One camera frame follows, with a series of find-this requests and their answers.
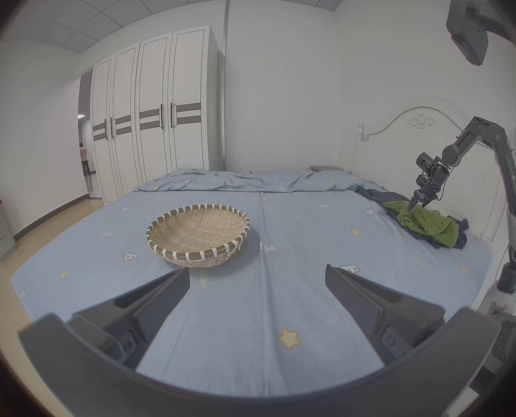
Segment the white cabinet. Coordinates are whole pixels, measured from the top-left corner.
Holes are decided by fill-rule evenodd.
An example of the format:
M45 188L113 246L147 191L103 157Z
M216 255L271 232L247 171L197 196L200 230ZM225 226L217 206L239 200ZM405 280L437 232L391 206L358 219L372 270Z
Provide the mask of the white cabinet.
M94 66L94 154L106 202L172 170L219 170L218 54L206 26L152 38Z

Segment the navy clothing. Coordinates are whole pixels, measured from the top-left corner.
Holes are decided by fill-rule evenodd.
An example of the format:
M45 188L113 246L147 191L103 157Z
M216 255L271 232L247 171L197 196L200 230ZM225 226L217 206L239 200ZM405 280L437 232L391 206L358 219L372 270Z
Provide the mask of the navy clothing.
M392 191L378 191L378 190L367 190L364 187L361 187L360 185L356 188L355 193L359 193L359 195L364 196L365 198L371 199L372 201L377 202L379 205L381 205L387 215L392 218L399 226L404 228L410 235L412 235L417 240L425 240L428 241L428 243L435 247L445 247L443 244L440 244L434 240L433 236L422 236L419 233L415 233L411 231L408 227L402 226L399 221L397 220L398 213L396 211L393 211L390 208L387 208L384 206L385 202L389 201L408 201L408 198L405 198L403 195L400 195L398 193L392 192ZM463 248L466 245L466 233L465 230L468 229L468 221L466 219L463 219L462 221L458 221L455 218L453 218L454 221L459 224L459 237L457 238L457 242L453 246L453 248Z

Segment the headboard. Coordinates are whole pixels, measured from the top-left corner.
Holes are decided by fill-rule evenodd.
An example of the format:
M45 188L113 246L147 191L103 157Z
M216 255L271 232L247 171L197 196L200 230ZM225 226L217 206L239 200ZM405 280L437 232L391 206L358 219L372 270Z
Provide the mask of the headboard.
M468 121L461 118L458 125L439 109L417 106L370 131L360 122L353 173L410 197L418 188L418 155L425 151L432 158L441 156L443 148L455 142ZM516 164L516 127L515 138L509 140L514 141L511 145ZM494 151L477 142L453 169L439 197L442 200L433 201L431 208L444 216L466 218L472 233L492 243L506 207Z

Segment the ventilation grille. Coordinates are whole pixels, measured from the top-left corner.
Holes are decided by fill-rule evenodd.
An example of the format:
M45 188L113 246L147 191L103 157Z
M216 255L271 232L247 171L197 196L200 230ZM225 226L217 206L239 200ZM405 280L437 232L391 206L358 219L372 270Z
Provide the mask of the ventilation grille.
M499 330L499 335L494 343L494 346L491 348L491 353L493 356L501 361L505 361L505 348L509 338L511 337L511 331L515 328L516 323L505 320L501 325L501 329Z

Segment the green cloth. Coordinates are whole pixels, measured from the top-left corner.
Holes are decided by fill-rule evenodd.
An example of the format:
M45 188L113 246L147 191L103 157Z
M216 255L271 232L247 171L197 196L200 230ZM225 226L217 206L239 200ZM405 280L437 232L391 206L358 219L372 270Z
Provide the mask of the green cloth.
M442 216L437 210L427 210L417 204L410 212L407 212L408 201L385 202L384 206L396 211L400 225L415 233L422 236L433 236L436 242L449 248L452 248L457 242L459 225L452 218Z

